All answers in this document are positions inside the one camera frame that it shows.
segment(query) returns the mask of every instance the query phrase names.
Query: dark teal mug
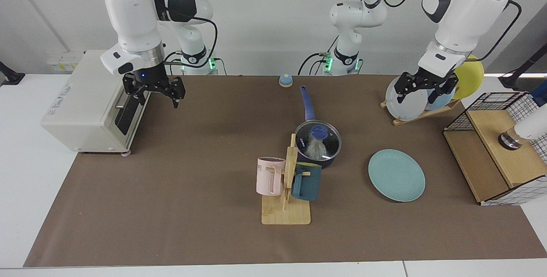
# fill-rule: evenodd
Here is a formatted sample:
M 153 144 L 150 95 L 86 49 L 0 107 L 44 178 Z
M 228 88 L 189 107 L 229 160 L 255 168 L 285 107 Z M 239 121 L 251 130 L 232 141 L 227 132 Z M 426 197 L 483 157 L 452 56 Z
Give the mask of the dark teal mug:
M 297 162 L 291 195 L 296 199 L 315 201 L 319 195 L 321 166 L 310 162 Z

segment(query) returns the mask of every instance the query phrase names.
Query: saucepan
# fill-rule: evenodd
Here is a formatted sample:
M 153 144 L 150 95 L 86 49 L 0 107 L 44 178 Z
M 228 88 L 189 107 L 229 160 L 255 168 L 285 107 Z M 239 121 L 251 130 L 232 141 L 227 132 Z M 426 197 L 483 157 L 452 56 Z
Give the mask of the saucepan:
M 297 127 L 297 148 L 299 162 L 311 162 L 323 168 L 332 164 L 340 152 L 342 138 L 333 125 L 316 120 L 308 88 L 300 87 L 306 121 Z

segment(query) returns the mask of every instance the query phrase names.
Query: wooden box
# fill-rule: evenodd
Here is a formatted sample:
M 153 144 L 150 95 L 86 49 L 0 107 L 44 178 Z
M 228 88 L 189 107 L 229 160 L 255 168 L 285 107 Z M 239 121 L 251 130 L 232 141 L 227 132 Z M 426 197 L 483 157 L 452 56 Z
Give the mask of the wooden box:
M 498 136 L 537 109 L 526 93 L 487 93 L 444 136 L 480 205 L 520 205 L 547 193 L 547 136 L 507 150 Z

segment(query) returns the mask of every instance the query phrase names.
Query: brown table mat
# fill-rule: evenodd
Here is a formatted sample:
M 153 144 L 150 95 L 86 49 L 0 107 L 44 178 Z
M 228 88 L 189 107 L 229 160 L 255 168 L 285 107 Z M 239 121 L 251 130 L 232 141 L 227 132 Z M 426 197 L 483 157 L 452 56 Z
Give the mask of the brown table mat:
M 127 158 L 79 154 L 26 267 L 539 258 L 547 254 L 518 206 L 480 207 L 443 138 L 462 107 L 394 127 L 379 108 L 394 76 L 184 77 L 179 109 L 155 94 Z M 263 226 L 256 159 L 284 157 L 316 116 L 342 135 L 323 171 L 308 226 Z M 422 197 L 395 203 L 368 178 L 381 149 L 402 150 L 426 175 Z

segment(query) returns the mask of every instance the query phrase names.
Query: white wall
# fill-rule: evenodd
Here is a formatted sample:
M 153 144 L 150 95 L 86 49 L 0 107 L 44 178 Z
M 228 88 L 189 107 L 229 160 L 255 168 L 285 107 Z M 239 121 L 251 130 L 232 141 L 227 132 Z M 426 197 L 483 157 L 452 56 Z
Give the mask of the white wall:
M 337 34 L 328 19 L 330 7 L 348 0 L 210 1 L 215 7 L 213 19 L 220 30 L 217 55 L 225 59 L 228 72 L 280 74 L 295 73 L 307 55 L 326 50 Z M 490 64 L 547 3 L 547 0 L 516 1 L 524 9 L 521 19 L 485 65 Z M 20 2 L 0 2 L 0 58 L 14 69 L 47 72 L 47 55 L 44 55 L 47 51 L 62 49 L 63 45 L 70 51 L 108 49 L 117 40 L 103 0 L 27 0 L 24 5 L 27 10 L 32 6 L 37 8 L 32 18 L 17 10 Z M 502 15 L 494 29 L 482 39 L 477 55 L 486 53 L 514 17 L 514 12 L 509 8 Z M 38 23 L 41 28 L 50 28 L 37 30 Z M 210 45 L 212 28 L 208 24 L 199 27 Z M 167 50 L 174 50 L 176 40 L 167 30 L 161 30 Z M 436 25 L 422 12 L 420 0 L 408 0 L 400 8 L 389 10 L 388 20 L 382 27 L 361 29 L 364 69 L 382 74 L 415 69 L 435 30 Z
M 536 51 L 547 43 L 547 5 L 536 14 L 524 29 L 513 39 L 496 60 L 488 67 L 487 72 L 505 73 L 512 71 L 526 62 Z M 526 73 L 545 73 L 547 55 L 539 59 Z

